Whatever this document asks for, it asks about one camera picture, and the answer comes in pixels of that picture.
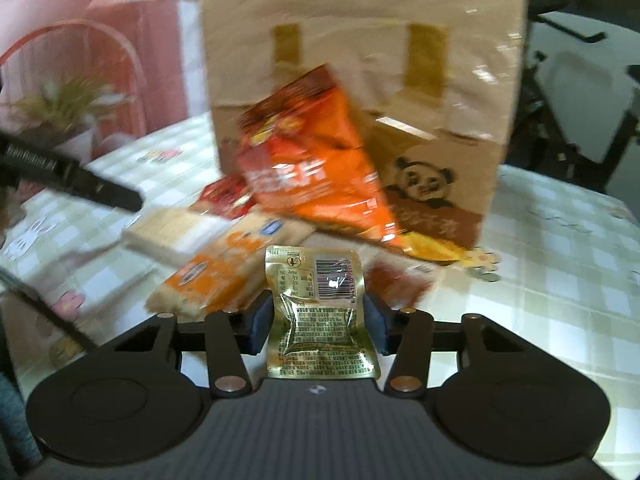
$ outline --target white package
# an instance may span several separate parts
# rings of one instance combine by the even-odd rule
[[[122,239],[162,263],[181,267],[232,225],[219,216],[158,208],[132,222],[122,232]]]

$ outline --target small foil package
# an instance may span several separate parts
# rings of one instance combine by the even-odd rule
[[[201,214],[236,220],[246,215],[254,205],[255,200],[244,178],[233,174],[205,186],[189,209]]]
[[[265,286],[262,263],[267,246],[298,244],[313,230],[304,222],[252,211],[160,285],[146,300],[146,308],[188,319],[216,310],[241,310]]]
[[[418,308],[442,278],[443,269],[396,254],[378,254],[365,272],[365,288],[393,310]]]
[[[355,251],[271,246],[265,257],[274,320],[267,374],[282,379],[378,378],[365,328]]]

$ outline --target panda logo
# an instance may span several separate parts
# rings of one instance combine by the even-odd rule
[[[400,198],[411,198],[431,207],[456,207],[447,199],[456,175],[451,168],[438,168],[423,161],[410,162],[404,156],[396,158],[396,183],[387,189]]]

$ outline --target gray fabric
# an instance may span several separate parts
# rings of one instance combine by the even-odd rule
[[[0,480],[18,478],[40,461],[22,398],[4,375],[0,375],[0,436]]]

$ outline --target snack bag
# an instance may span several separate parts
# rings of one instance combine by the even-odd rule
[[[378,175],[325,66],[239,118],[238,166],[260,205],[404,249]]]
[[[418,308],[440,281],[442,269],[404,256],[380,253],[365,272],[367,292],[376,293],[393,310]]]
[[[251,212],[169,277],[146,300],[152,313],[197,319],[215,310],[239,310],[265,286],[264,251],[273,243],[300,243],[313,232],[304,222]]]
[[[244,178],[233,174],[205,186],[189,209],[201,214],[236,220],[246,215],[254,205],[255,200]]]
[[[269,377],[380,376],[364,324],[364,279],[355,251],[271,246],[265,266],[275,307],[267,344]]]

